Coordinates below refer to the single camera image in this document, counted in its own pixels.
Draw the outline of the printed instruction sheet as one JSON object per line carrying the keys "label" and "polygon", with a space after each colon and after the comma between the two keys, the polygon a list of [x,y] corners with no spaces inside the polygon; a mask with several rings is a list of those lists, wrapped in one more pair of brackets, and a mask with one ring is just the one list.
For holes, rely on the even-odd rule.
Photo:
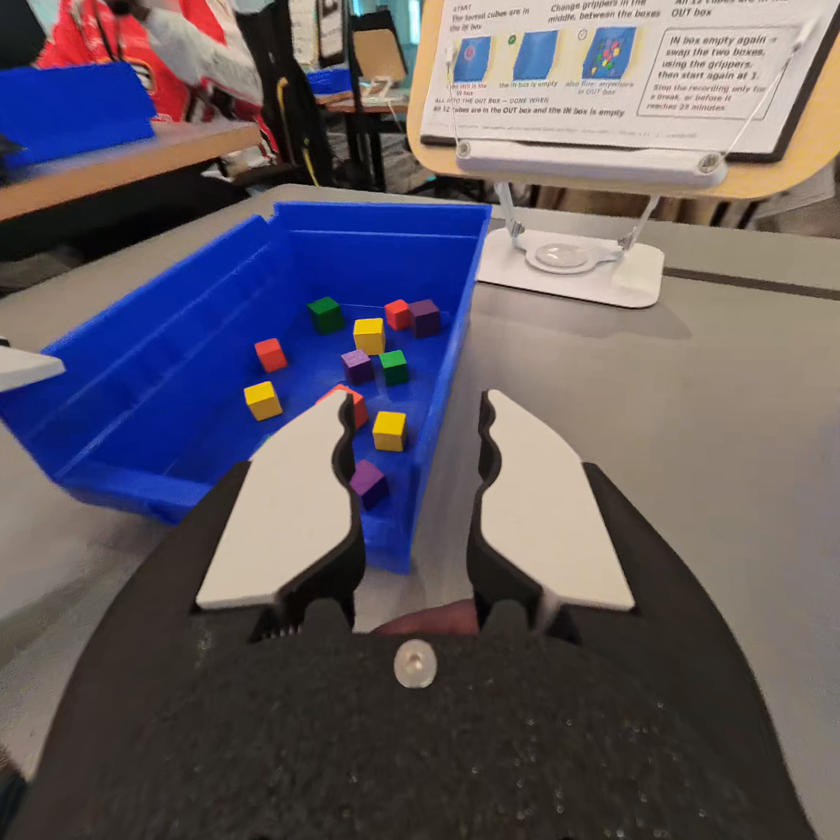
{"label": "printed instruction sheet", "polygon": [[424,139],[778,161],[838,1],[444,2]]}

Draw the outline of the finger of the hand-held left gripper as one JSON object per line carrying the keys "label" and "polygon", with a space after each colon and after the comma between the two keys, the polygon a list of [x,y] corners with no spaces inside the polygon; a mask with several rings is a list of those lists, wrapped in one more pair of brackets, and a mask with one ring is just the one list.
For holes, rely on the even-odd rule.
{"label": "finger of the hand-held left gripper", "polygon": [[63,375],[62,360],[43,353],[34,353],[1,345],[1,393]]}

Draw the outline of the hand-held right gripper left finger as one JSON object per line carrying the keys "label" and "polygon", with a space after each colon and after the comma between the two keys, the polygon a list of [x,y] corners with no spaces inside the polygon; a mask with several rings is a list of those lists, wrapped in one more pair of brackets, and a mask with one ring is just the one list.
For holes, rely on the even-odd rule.
{"label": "hand-held right gripper left finger", "polygon": [[350,486],[354,404],[332,392],[252,455],[196,595],[202,611],[274,607],[299,627],[333,600],[354,626],[365,571],[360,503]]}

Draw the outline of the white folding stand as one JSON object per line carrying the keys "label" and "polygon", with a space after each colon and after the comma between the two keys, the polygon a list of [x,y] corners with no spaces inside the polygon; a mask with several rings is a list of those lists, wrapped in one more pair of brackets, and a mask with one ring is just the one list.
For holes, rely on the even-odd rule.
{"label": "white folding stand", "polygon": [[[459,139],[455,147],[460,168],[468,172],[559,175],[643,186],[717,186],[728,174],[727,156],[728,151],[598,150],[509,140]],[[664,253],[637,241],[661,195],[648,198],[629,233],[611,240],[526,228],[517,219],[511,184],[498,181],[495,189],[506,233],[498,230],[486,237],[479,282],[615,308],[644,309],[658,302]]]}

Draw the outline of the light wooden board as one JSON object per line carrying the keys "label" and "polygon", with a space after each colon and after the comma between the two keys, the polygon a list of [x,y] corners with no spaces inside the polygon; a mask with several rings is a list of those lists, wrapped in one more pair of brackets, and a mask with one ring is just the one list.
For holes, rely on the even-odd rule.
{"label": "light wooden board", "polygon": [[[438,28],[443,5],[444,2],[425,2],[423,7],[421,42],[416,54],[407,120],[408,139],[412,152],[423,166],[439,175],[469,176],[493,182],[523,182],[612,193],[746,201],[772,196],[789,187],[797,186],[838,156],[839,41],[837,36],[815,80],[810,96],[805,102],[784,155],[778,161],[767,162],[736,160],[732,154],[728,153],[728,174],[719,185],[708,187],[641,185],[639,182],[602,182],[583,177],[566,178],[559,175],[511,174],[509,172],[485,174],[480,171],[465,171],[460,168],[455,157],[456,141],[464,138],[459,138],[457,132],[454,131],[455,137],[452,140],[435,141],[424,139],[421,132],[424,106],[437,54]],[[598,150],[641,150],[588,145],[534,144],[594,147]]]}
{"label": "light wooden board", "polygon": [[398,40],[389,28],[354,30],[352,41],[362,79],[403,84],[407,75],[405,60]]}

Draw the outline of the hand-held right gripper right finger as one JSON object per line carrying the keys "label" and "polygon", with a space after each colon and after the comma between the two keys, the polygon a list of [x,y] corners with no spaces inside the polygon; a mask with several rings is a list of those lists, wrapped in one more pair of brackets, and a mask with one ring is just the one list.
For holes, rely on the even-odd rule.
{"label": "hand-held right gripper right finger", "polygon": [[567,606],[630,613],[631,586],[572,446],[497,389],[481,395],[478,434],[466,568],[479,623],[505,601],[543,632]]}

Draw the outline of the black jacket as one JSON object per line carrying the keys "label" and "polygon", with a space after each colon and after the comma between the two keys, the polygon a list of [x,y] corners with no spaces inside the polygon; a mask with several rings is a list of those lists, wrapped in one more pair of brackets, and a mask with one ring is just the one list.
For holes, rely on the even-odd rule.
{"label": "black jacket", "polygon": [[333,153],[322,112],[295,57],[288,1],[237,12],[238,25],[262,83],[262,119],[278,149],[280,166],[304,183],[334,186]]}

